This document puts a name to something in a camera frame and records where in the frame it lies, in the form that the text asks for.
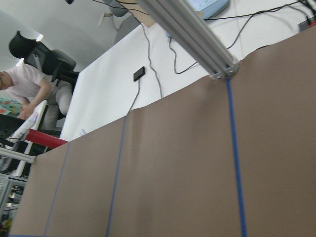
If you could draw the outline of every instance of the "office chair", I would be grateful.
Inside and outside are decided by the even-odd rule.
[[[56,79],[76,85],[79,72],[74,72],[76,62],[60,50],[50,50],[42,42],[28,39],[17,31],[9,43],[10,53],[16,58],[24,58],[24,63],[36,67]]]

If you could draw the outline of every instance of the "blue tape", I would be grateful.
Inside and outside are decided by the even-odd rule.
[[[126,120],[127,120],[127,116],[124,117],[124,123],[123,123],[123,129],[122,129],[122,136],[121,136],[120,145],[119,145],[118,162],[117,162],[117,169],[116,169],[116,172],[115,172],[115,178],[114,178],[114,184],[113,184],[113,191],[112,191],[112,199],[111,199],[110,213],[109,213],[109,219],[108,219],[108,225],[107,225],[107,232],[106,232],[106,235],[105,235],[106,237],[109,237],[109,236],[110,236],[110,228],[111,228],[111,221],[112,221],[112,213],[113,213],[113,207],[114,207],[114,200],[115,200],[115,194],[116,194],[117,185],[118,185],[120,160],[121,160],[122,153],[123,153],[123,145],[124,145],[124,138],[125,138]]]
[[[235,116],[234,116],[233,94],[232,94],[230,78],[227,78],[226,80],[226,87],[227,87],[227,94],[228,94],[229,114],[230,114],[230,120],[231,120],[232,143],[233,143],[233,152],[234,152],[234,165],[235,165],[235,176],[236,176],[236,185],[237,185],[237,194],[238,194],[241,236],[247,237],[246,217],[245,217],[244,203],[243,203],[236,125],[235,125]]]
[[[62,166],[62,168],[61,168],[60,175],[59,175],[59,178],[58,178],[57,187],[56,187],[55,194],[54,194],[54,197],[53,197],[52,205],[51,205],[51,207],[50,207],[50,211],[49,211],[49,215],[48,215],[48,220],[47,220],[47,223],[46,223],[46,227],[45,227],[45,231],[44,231],[44,236],[43,236],[43,237],[46,237],[46,235],[47,235],[47,231],[48,231],[49,224],[50,224],[50,221],[51,221],[53,209],[54,209],[54,207],[55,207],[55,202],[56,202],[57,193],[58,193],[58,190],[59,190],[59,187],[60,187],[61,179],[62,179],[62,177],[63,177],[64,170],[65,170],[65,166],[66,166],[66,162],[67,162],[67,159],[68,159],[68,156],[69,156],[70,145],[71,145],[71,142],[68,142],[68,146],[67,146],[67,150],[66,150],[66,155],[65,155],[64,163],[63,163],[63,166]]]

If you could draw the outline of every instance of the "blue device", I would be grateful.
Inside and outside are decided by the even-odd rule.
[[[205,20],[224,11],[229,6],[230,0],[188,0],[188,2]],[[166,32],[166,36],[172,38],[168,32]]]

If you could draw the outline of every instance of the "white tabletop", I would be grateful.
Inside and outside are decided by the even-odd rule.
[[[229,9],[219,17],[254,13],[291,3],[288,0],[231,0]],[[311,13],[300,4],[293,5]],[[224,45],[234,41],[248,17],[218,21],[207,21],[211,30]],[[298,24],[304,15],[286,7],[275,13],[265,13],[253,17],[244,28],[230,52],[239,60],[265,45],[279,42],[299,32]],[[150,57],[158,72],[163,96],[167,96],[199,78],[207,75],[200,65],[177,75],[173,71],[174,54],[168,48],[165,30],[158,24],[146,28],[151,42]],[[178,54],[177,70],[181,71],[195,60],[173,40],[172,47]],[[126,115],[137,93],[138,84],[133,82],[133,74],[145,66],[146,74],[141,78],[141,92],[135,108],[148,105],[158,99],[159,87],[154,72],[149,68],[148,44],[142,27],[139,26],[105,52],[100,58],[84,69],[78,78],[61,138],[71,141],[83,133],[93,131]]]

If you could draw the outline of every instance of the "colorful cloth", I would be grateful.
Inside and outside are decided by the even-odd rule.
[[[0,114],[8,115],[9,113],[13,113],[18,115],[21,108],[22,105],[19,102],[0,97]]]

